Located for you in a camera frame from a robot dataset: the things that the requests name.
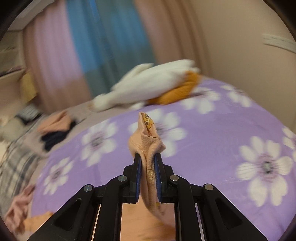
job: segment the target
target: pink curtain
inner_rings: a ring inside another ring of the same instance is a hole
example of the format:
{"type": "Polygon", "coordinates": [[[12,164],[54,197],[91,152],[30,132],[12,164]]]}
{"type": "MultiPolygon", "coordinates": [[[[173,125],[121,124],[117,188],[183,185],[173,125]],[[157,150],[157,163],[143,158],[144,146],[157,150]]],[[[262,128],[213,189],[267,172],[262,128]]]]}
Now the pink curtain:
{"type": "Polygon", "coordinates": [[[207,46],[190,0],[134,0],[158,63],[192,59],[211,76],[207,46]]]}
{"type": "Polygon", "coordinates": [[[56,0],[24,29],[24,51],[46,112],[91,99],[72,42],[65,0],[56,0]]]}

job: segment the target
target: wooden floor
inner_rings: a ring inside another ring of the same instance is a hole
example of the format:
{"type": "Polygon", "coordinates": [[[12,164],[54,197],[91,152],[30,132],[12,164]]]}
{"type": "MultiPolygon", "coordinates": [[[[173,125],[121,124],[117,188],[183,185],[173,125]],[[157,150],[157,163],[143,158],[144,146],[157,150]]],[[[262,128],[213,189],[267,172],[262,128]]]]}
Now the wooden floor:
{"type": "Polygon", "coordinates": [[[123,204],[120,240],[172,241],[175,240],[175,229],[154,217],[140,197],[137,204],[123,204]]]}

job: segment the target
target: white flower print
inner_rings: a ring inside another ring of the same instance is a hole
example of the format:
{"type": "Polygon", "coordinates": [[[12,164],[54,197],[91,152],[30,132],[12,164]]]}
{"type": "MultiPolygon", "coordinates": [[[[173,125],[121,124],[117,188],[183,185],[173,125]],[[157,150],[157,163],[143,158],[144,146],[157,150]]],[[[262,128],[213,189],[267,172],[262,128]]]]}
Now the white flower print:
{"type": "Polygon", "coordinates": [[[82,137],[84,148],[81,152],[81,159],[87,159],[87,167],[99,163],[102,154],[115,150],[116,142],[110,137],[116,132],[116,123],[109,123],[109,120],[105,120],[89,128],[89,132],[82,137]]]}
{"type": "MultiPolygon", "coordinates": [[[[161,156],[174,156],[177,152],[176,141],[182,140],[187,136],[184,128],[177,127],[180,124],[179,116],[176,112],[164,114],[161,109],[155,109],[146,113],[154,121],[157,134],[166,146],[161,156]]],[[[129,126],[129,132],[133,134],[137,128],[138,122],[135,122],[129,126]]]]}
{"type": "Polygon", "coordinates": [[[286,135],[283,137],[283,144],[293,150],[292,156],[294,161],[296,161],[296,135],[287,127],[283,128],[283,132],[286,135]]]}
{"type": "Polygon", "coordinates": [[[240,103],[242,107],[251,107],[252,101],[243,90],[231,85],[222,85],[220,87],[229,91],[227,96],[232,100],[232,102],[240,103]]]}
{"type": "Polygon", "coordinates": [[[186,110],[191,110],[196,106],[200,114],[214,111],[215,104],[213,101],[220,100],[220,94],[207,87],[196,87],[191,96],[191,98],[182,100],[181,104],[186,110]]]}
{"type": "Polygon", "coordinates": [[[46,194],[54,194],[59,186],[64,185],[68,181],[68,172],[72,169],[74,161],[69,162],[70,157],[62,159],[58,164],[51,167],[48,177],[44,180],[44,192],[46,194]]]}
{"type": "Polygon", "coordinates": [[[259,137],[250,138],[251,147],[240,146],[241,156],[247,161],[236,169],[240,180],[251,180],[249,197],[261,207],[269,194],[271,203],[278,206],[288,193],[288,184],[282,175],[290,173],[293,161],[288,156],[280,157],[281,146],[273,141],[265,143],[259,137]]]}

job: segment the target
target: blue curtain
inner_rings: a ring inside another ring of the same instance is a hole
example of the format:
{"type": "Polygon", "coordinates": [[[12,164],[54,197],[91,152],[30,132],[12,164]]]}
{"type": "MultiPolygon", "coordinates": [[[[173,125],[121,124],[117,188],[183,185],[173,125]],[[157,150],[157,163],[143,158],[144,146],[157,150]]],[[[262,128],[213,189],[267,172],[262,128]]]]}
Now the blue curtain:
{"type": "Polygon", "coordinates": [[[70,30],[93,97],[134,66],[154,63],[133,0],[67,0],[70,30]]]}

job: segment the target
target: purple bed sheet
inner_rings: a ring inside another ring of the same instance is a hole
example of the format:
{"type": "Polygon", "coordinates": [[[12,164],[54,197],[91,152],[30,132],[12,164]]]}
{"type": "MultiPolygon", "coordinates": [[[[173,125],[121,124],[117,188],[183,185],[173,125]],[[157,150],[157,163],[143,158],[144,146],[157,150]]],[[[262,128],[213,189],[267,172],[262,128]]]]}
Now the purple bed sheet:
{"type": "MultiPolygon", "coordinates": [[[[215,185],[267,238],[296,213],[296,135],[235,87],[207,80],[192,97],[141,109],[167,149],[163,162],[190,183],[215,185]]],[[[32,215],[57,211],[85,184],[100,186],[133,163],[128,139],[139,111],[103,121],[54,151],[36,185],[32,215]]]]}

